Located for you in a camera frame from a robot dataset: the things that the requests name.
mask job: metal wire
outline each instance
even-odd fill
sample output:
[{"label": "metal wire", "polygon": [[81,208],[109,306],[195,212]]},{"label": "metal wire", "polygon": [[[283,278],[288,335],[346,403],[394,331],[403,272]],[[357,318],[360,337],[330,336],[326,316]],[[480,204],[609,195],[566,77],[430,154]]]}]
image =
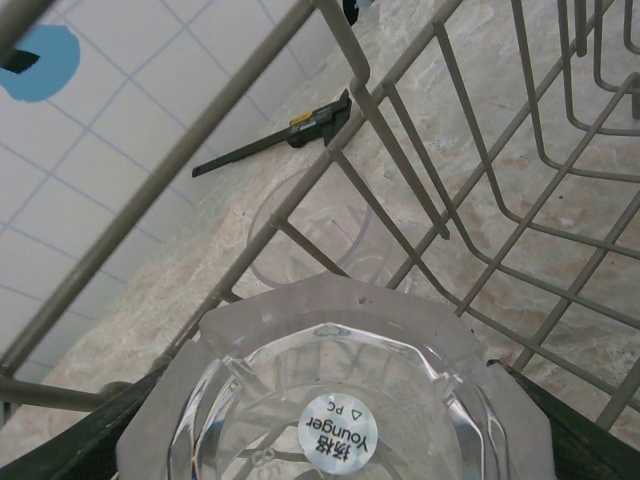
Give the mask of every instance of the metal wire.
[{"label": "metal wire", "polygon": [[[445,8],[447,6],[451,7],[450,3],[451,2],[447,2],[447,4],[445,4]],[[449,196],[446,187],[442,183],[441,178],[439,177],[435,167],[433,166],[424,143],[420,139],[420,135],[415,125],[413,124],[413,121],[411,120],[411,117],[402,101],[399,92],[397,91],[397,88],[395,87],[395,83],[397,82],[399,77],[386,78],[382,82],[381,85],[383,92],[377,102],[371,102],[367,98],[358,98],[356,95],[354,95],[354,98],[359,104],[364,103],[364,105],[361,105],[361,108],[366,113],[367,119],[371,120],[373,118],[374,122],[378,120],[378,113],[380,112],[377,105],[380,103],[383,97],[389,98],[391,105],[398,115],[402,126],[407,132],[411,144],[418,154],[418,158],[420,159],[422,165],[428,173],[430,180],[436,187],[436,191],[440,199],[443,201],[445,210],[440,214],[442,221],[446,223],[449,220],[452,220],[457,232],[460,234],[460,238],[463,240],[463,243],[469,250],[469,252],[486,264],[484,272],[480,275],[480,277],[477,279],[475,284],[471,287],[471,289],[467,292],[463,299],[456,297],[453,293],[448,291],[422,259],[424,253],[428,250],[429,246],[438,235],[438,231],[435,227],[431,228],[429,232],[427,232],[422,241],[418,243],[416,248],[413,248],[406,237],[402,234],[398,226],[395,225],[391,217],[382,207],[380,202],[376,199],[375,195],[371,192],[366,182],[360,177],[356,169],[351,164],[350,160],[342,153],[341,149],[343,145],[341,145],[340,142],[337,145],[332,145],[330,149],[327,150],[329,158],[327,159],[326,157],[321,156],[318,164],[321,163],[323,166],[323,170],[326,170],[326,168],[328,168],[327,162],[330,160],[335,161],[346,174],[347,178],[349,178],[354,187],[362,195],[365,201],[367,201],[367,203],[370,205],[373,212],[380,218],[382,223],[398,241],[402,249],[407,253],[407,261],[405,261],[405,263],[392,277],[387,287],[396,288],[400,284],[402,279],[409,273],[409,271],[413,267],[417,267],[444,298],[451,301],[457,306],[456,313],[458,313],[459,315],[465,312],[469,313],[481,322],[489,325],[503,335],[525,347],[524,351],[516,360],[515,367],[517,369],[522,370],[534,355],[540,355],[541,357],[557,364],[558,366],[564,368],[565,370],[595,386],[596,388],[611,395],[609,403],[601,412],[597,421],[599,425],[605,428],[610,428],[625,406],[628,405],[636,411],[640,411],[640,402],[633,398],[633,394],[640,385],[640,361],[636,362],[634,367],[628,372],[623,382],[618,387],[616,387],[542,347],[542,343],[552,332],[553,328],[558,324],[558,322],[562,318],[562,315],[573,303],[586,307],[600,314],[606,315],[635,329],[640,329],[639,319],[627,315],[623,312],[617,311],[607,305],[595,302],[579,295],[581,289],[597,271],[599,265],[602,263],[607,253],[614,252],[636,260],[640,259],[640,252],[638,252],[637,250],[621,247],[616,245],[615,243],[640,208],[640,193],[634,196],[619,219],[615,222],[609,233],[602,240],[539,225],[533,222],[533,219],[567,175],[576,175],[598,180],[618,181],[630,184],[640,183],[640,176],[637,175],[621,174],[616,172],[600,172],[574,167],[575,163],[580,158],[580,155],[584,152],[584,150],[596,135],[619,135],[627,137],[640,135],[640,130],[637,129],[611,129],[603,127],[605,121],[609,118],[620,101],[622,101],[626,96],[635,98],[635,89],[637,88],[639,82],[639,75],[638,73],[630,73],[626,80],[622,83],[622,85],[610,86],[611,88],[605,88],[605,90],[614,92],[614,95],[609,100],[606,107],[602,110],[593,124],[586,124],[579,121],[578,119],[576,119],[573,113],[571,57],[578,50],[580,50],[579,53],[586,54],[587,36],[595,28],[596,34],[594,40],[594,71],[597,71],[598,68],[600,68],[599,65],[601,63],[602,52],[602,21],[604,13],[611,6],[612,2],[602,2],[601,0],[597,0],[595,13],[587,21],[586,8],[583,9],[582,2],[578,0],[576,2],[576,6],[578,7],[578,9],[580,9],[580,11],[576,12],[576,26],[578,27],[578,37],[573,42],[569,42],[566,0],[558,0],[558,18],[562,54],[556,64],[543,79],[543,81],[537,86],[534,83],[522,3],[521,0],[512,0],[511,3],[528,102],[522,107],[520,112],[518,112],[509,126],[500,135],[496,143],[490,149],[487,149],[484,143],[478,120],[475,116],[471,101],[469,99],[469,95],[466,90],[465,82],[462,78],[460,69],[457,64],[455,52],[453,50],[453,47],[451,46],[451,42],[448,38],[447,30],[445,28],[446,19],[450,16],[451,13],[449,12],[446,17],[436,14],[434,19],[424,28],[423,32],[421,33],[421,35],[425,35],[427,37],[422,45],[420,45],[421,49],[424,49],[433,38],[437,38],[438,40],[442,55],[445,59],[448,71],[451,75],[451,79],[456,89],[460,105],[463,109],[465,118],[467,119],[467,123],[481,161],[478,168],[473,172],[473,174],[469,177],[467,182],[463,185],[463,187],[453,199]],[[625,10],[625,18],[629,17],[630,15],[627,10],[628,7]],[[577,144],[577,146],[569,154],[566,160],[562,162],[553,160],[546,153],[542,120],[540,112],[538,110],[538,103],[540,99],[560,74],[563,75],[562,80],[565,93],[565,107],[567,118],[572,124],[574,124],[574,126],[576,126],[576,128],[585,131],[582,140]],[[519,126],[528,117],[532,119],[534,127],[534,139],[536,142],[536,149],[539,159],[546,166],[552,168],[556,173],[552,180],[548,183],[542,194],[534,202],[527,214],[524,217],[520,217],[508,209],[501,193],[500,185],[494,172],[492,163],[497,158],[502,149],[506,146]],[[389,135],[390,132],[380,131],[380,129],[375,130],[383,140],[383,144],[387,146],[389,139],[385,139],[384,137],[386,135]],[[505,215],[506,218],[517,224],[511,236],[503,244],[498,253],[493,257],[488,256],[480,249],[478,249],[478,247],[474,244],[469,232],[466,230],[463,221],[457,213],[457,210],[464,199],[467,198],[469,193],[478,184],[481,178],[486,178],[488,180],[494,200],[498,205],[500,211]],[[405,176],[405,179],[408,182],[410,181],[407,176]],[[290,203],[289,200],[290,199],[286,199],[282,203],[281,207],[291,207],[292,203]],[[281,212],[277,212],[279,222],[282,224],[283,218],[281,215]],[[520,272],[516,269],[507,267],[502,264],[507,254],[512,250],[518,239],[527,229],[535,230],[546,235],[562,238],[583,245],[596,247],[596,251],[582,268],[571,286],[567,289],[559,288],[538,278],[535,278],[532,275]],[[298,237],[297,243],[302,246],[302,244],[304,244],[305,242]],[[214,289],[214,291],[224,291],[227,288],[233,288],[233,284],[237,282],[242,273],[244,273],[244,270],[246,270],[246,267],[248,267],[248,264],[250,264],[250,262],[259,254],[263,247],[264,244],[261,244],[261,242],[251,242],[248,248],[248,250],[252,251],[251,254],[249,255],[247,251],[243,252],[243,254],[247,253],[247,256],[245,258],[242,258],[241,265],[244,267],[242,271],[240,271],[239,269],[236,270],[237,265],[232,266],[228,273],[234,273],[234,278],[231,278],[230,275],[229,278],[220,282],[220,284],[216,287],[216,289]],[[337,268],[337,266],[332,262],[327,262],[327,258],[322,252],[313,252],[311,248],[306,248],[306,251],[323,265],[325,265],[325,267],[327,267],[329,270]],[[482,290],[482,288],[486,285],[486,283],[496,271],[505,273],[513,278],[526,282],[529,285],[533,285],[541,290],[547,291],[560,297],[554,309],[547,316],[547,319],[530,338],[526,338],[523,335],[514,332],[513,330],[505,327],[501,323],[495,321],[494,319],[488,317],[487,315],[470,306],[474,298],[478,295],[478,293]]]},{"label": "metal wire", "polygon": [[[588,12],[586,2],[584,0],[575,0],[574,21],[576,26],[576,38],[573,41],[571,41],[569,37],[567,0],[557,0],[561,56],[547,72],[542,81],[537,85],[534,80],[522,0],[511,0],[513,21],[520,53],[527,101],[513,117],[506,129],[499,135],[495,143],[490,147],[487,146],[482,135],[479,120],[469,98],[467,84],[461,74],[456,53],[449,39],[446,28],[447,21],[459,8],[461,3],[462,0],[446,0],[433,18],[423,27],[409,47],[400,55],[380,84],[373,90],[369,91],[366,86],[370,75],[369,64],[362,47],[357,42],[356,37],[349,28],[349,25],[345,21],[336,2],[330,0],[315,0],[313,2],[315,7],[317,7],[324,16],[333,35],[338,41],[338,45],[344,52],[350,68],[353,71],[353,80],[351,81],[350,89],[353,98],[360,107],[360,111],[356,111],[352,115],[351,119],[332,140],[327,149],[323,151],[313,165],[305,172],[291,193],[286,197],[281,205],[275,209],[270,221],[266,222],[248,243],[247,248],[240,254],[238,259],[224,274],[215,288],[213,288],[202,305],[192,315],[176,338],[167,347],[163,356],[173,357],[177,353],[184,342],[197,332],[198,322],[206,312],[219,306],[222,301],[232,303],[242,300],[237,293],[233,292],[234,287],[278,231],[282,231],[285,235],[291,238],[291,240],[311,255],[311,257],[315,258],[327,270],[340,275],[346,275],[346,273],[333,259],[322,252],[320,248],[314,245],[311,240],[305,237],[302,232],[296,229],[289,222],[291,214],[295,211],[305,195],[314,187],[314,185],[317,184],[327,169],[335,163],[344,172],[349,181],[354,185],[355,189],[369,204],[373,213],[378,216],[382,224],[387,228],[387,230],[389,230],[391,235],[396,239],[407,255],[406,261],[403,262],[387,283],[388,288],[397,288],[402,280],[415,267],[427,278],[440,295],[456,306],[456,313],[458,315],[468,313],[524,347],[524,350],[514,363],[514,367],[517,370],[523,370],[531,359],[535,355],[538,355],[610,395],[611,398],[609,402],[597,419],[597,423],[600,426],[610,428],[620,413],[627,406],[640,412],[640,402],[633,397],[640,386],[640,360],[636,361],[620,385],[615,386],[602,378],[599,378],[597,375],[594,375],[565,358],[551,352],[543,346],[545,340],[554,331],[554,328],[556,328],[563,318],[563,315],[572,304],[583,306],[593,312],[605,315],[634,329],[640,329],[639,318],[618,311],[611,305],[596,302],[581,295],[581,291],[589,279],[593,278],[596,274],[598,268],[606,258],[606,255],[609,253],[622,255],[633,260],[640,260],[640,251],[621,246],[616,243],[640,208],[640,193],[636,193],[603,239],[580,235],[534,222],[534,218],[544,207],[545,203],[556,188],[569,176],[586,177],[601,181],[621,182],[627,185],[636,185],[640,183],[640,175],[595,171],[576,167],[576,162],[580,158],[581,154],[590,142],[598,135],[621,137],[640,136],[640,129],[638,128],[621,129],[607,128],[604,126],[616,105],[626,98],[630,98],[631,100],[632,117],[635,119],[640,118],[640,75],[637,72],[628,72],[629,74],[627,78],[619,86],[608,83],[602,77],[602,33],[604,17],[612,5],[613,0],[595,0],[594,12],[590,18],[587,18]],[[297,16],[289,16],[285,18],[283,23],[289,23],[287,25],[281,24],[277,27],[281,32],[286,32],[287,37],[290,37],[292,32],[299,28],[313,10],[313,6],[309,6],[309,4],[302,1],[298,2],[297,8],[299,10]],[[638,54],[640,53],[640,47],[637,47],[631,39],[632,13],[633,0],[625,0],[622,29],[623,41],[629,52]],[[584,56],[590,53],[588,52],[588,37],[592,32],[594,82],[604,91],[612,92],[613,95],[604,109],[600,112],[595,122],[588,124],[579,120],[574,113],[571,61],[574,55]],[[450,192],[447,190],[440,175],[438,174],[438,171],[431,160],[429,152],[420,137],[418,129],[409,114],[402,96],[396,88],[397,82],[415,62],[420,53],[431,44],[433,39],[436,39],[439,45],[440,52],[444,58],[447,70],[453,82],[458,101],[460,102],[464,117],[470,129],[471,137],[474,141],[479,158],[477,168],[471,173],[471,175],[469,175],[463,186],[454,196],[450,195]],[[272,38],[271,40],[277,44],[278,48],[286,43],[286,40],[282,36],[275,38],[275,40]],[[274,57],[277,54],[277,51],[270,49],[269,54],[271,57]],[[260,71],[264,69],[266,64],[268,64],[268,61],[265,62],[262,60],[259,62],[259,65],[256,65],[255,63],[257,61],[258,59],[254,55],[253,59],[245,65],[246,68],[243,67],[243,70],[251,72],[252,79],[255,79],[257,75],[259,75]],[[563,160],[551,158],[547,153],[545,146],[545,132],[542,127],[543,122],[538,107],[540,100],[560,75],[562,75],[566,117],[578,131],[584,132],[582,139],[578,142],[567,158]],[[241,96],[242,93],[251,85],[252,79],[245,79],[242,85],[233,91],[233,97],[238,97],[238,95]],[[444,210],[442,212],[438,212],[424,185],[420,181],[414,167],[409,162],[406,153],[402,150],[394,132],[389,127],[387,119],[382,114],[379,105],[385,98],[389,99],[393,110],[400,120],[401,126],[407,133],[409,141],[416,151],[422,167],[428,174],[430,181],[435,186],[437,195],[444,205]],[[230,100],[223,104],[218,102],[216,104],[217,107],[213,110],[217,112],[217,115],[222,110],[228,110],[231,104],[232,102]],[[494,161],[503,151],[523,122],[528,118],[531,119],[533,126],[533,140],[536,146],[536,153],[538,156],[537,160],[550,169],[553,173],[553,177],[546,185],[540,196],[534,201],[529,211],[524,216],[520,216],[510,210],[504,200],[501,185],[495,172]],[[400,228],[394,223],[393,219],[382,206],[379,199],[376,198],[372,190],[367,185],[367,182],[364,181],[350,159],[345,155],[345,153],[343,153],[344,147],[367,122],[373,127],[373,130],[388,151],[389,157],[400,170],[409,190],[413,195],[415,195],[420,206],[433,223],[433,226],[427,231],[415,247],[411,245]],[[214,121],[208,121],[207,125],[214,126],[216,123],[217,122]],[[173,159],[175,162],[182,162],[183,159],[178,158],[179,155],[177,153],[174,156],[176,157]],[[174,173],[175,165],[169,173]],[[495,255],[488,255],[474,243],[469,230],[459,215],[460,206],[474,191],[482,179],[487,180],[492,198],[502,215],[510,222],[513,222],[514,225],[513,232]],[[484,264],[484,270],[471,288],[465,293],[463,298],[460,298],[445,288],[441,279],[438,278],[438,275],[434,273],[424,259],[425,253],[433,245],[436,238],[450,238],[451,232],[449,230],[450,225],[448,225],[449,221],[451,221],[452,226],[455,228],[455,232],[460,236],[464,248],[466,248],[474,258]],[[593,247],[595,248],[595,251],[573,279],[570,286],[568,288],[560,288],[533,275],[503,264],[509,252],[512,251],[518,240],[527,230],[536,231],[538,233],[554,238],[560,238],[575,244]],[[483,288],[485,288],[496,272],[501,272],[510,278],[515,278],[537,289],[559,297],[553,309],[546,316],[546,319],[532,335],[527,337],[519,334],[472,306],[474,299],[476,299]],[[79,285],[79,283],[73,283],[73,288],[78,288]],[[54,306],[57,309],[60,308],[61,304],[56,302],[53,302],[53,304],[55,304]],[[46,326],[50,327],[55,323],[57,317],[54,317],[55,315],[49,315],[46,317],[48,322]],[[26,358],[26,355],[29,353],[25,353],[25,348],[27,346],[33,347],[33,341],[30,341],[26,345],[25,342],[23,342],[21,345],[14,346],[15,348],[10,349],[12,355],[3,358],[5,368],[7,365],[9,366],[7,369],[9,373],[15,371],[15,368],[17,368],[21,361]],[[3,391],[0,385],[0,398],[2,397],[2,394]]]}]

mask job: white sticker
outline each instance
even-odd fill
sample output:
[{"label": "white sticker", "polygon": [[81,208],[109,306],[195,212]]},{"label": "white sticker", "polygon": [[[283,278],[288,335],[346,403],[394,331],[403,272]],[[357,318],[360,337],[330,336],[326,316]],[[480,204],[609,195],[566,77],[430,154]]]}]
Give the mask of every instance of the white sticker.
[{"label": "white sticker", "polygon": [[378,426],[371,410],[344,393],[316,397],[302,412],[298,440],[307,459],[332,475],[360,470],[378,444]]}]

